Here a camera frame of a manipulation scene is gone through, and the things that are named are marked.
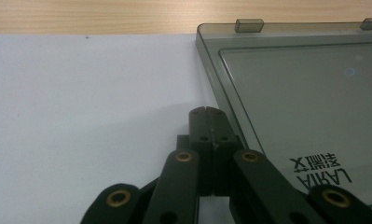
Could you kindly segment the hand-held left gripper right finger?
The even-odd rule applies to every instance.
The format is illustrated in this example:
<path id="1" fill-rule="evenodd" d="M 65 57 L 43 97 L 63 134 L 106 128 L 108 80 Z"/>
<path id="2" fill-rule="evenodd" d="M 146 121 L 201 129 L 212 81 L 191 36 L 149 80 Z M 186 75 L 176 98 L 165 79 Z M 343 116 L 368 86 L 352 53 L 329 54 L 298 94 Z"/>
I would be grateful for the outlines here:
<path id="1" fill-rule="evenodd" d="M 207 108 L 209 131 L 213 142 L 213 193 L 228 196 L 231 191 L 230 165 L 234 153 L 243 148 L 241 139 L 233 131 L 225 112 Z"/>

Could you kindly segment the transparent grey compartment box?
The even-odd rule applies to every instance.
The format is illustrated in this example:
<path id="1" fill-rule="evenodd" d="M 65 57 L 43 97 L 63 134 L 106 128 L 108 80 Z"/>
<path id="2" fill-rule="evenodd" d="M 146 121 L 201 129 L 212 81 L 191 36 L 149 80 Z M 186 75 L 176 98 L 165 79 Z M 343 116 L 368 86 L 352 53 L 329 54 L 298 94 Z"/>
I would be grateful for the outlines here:
<path id="1" fill-rule="evenodd" d="M 203 23 L 196 46 L 245 147 L 296 189 L 336 185 L 372 208 L 372 18 Z"/>

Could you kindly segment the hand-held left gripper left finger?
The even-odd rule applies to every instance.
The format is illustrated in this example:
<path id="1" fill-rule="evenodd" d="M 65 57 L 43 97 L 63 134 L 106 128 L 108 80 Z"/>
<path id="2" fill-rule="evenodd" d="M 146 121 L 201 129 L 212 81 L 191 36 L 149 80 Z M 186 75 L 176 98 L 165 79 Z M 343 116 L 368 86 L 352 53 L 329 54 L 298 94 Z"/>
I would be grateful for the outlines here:
<path id="1" fill-rule="evenodd" d="M 190 149 L 200 157 L 199 195 L 210 196 L 213 193 L 213 145 L 210 134 L 208 111 L 198 107 L 188 114 L 189 133 L 177 136 L 178 149 Z"/>

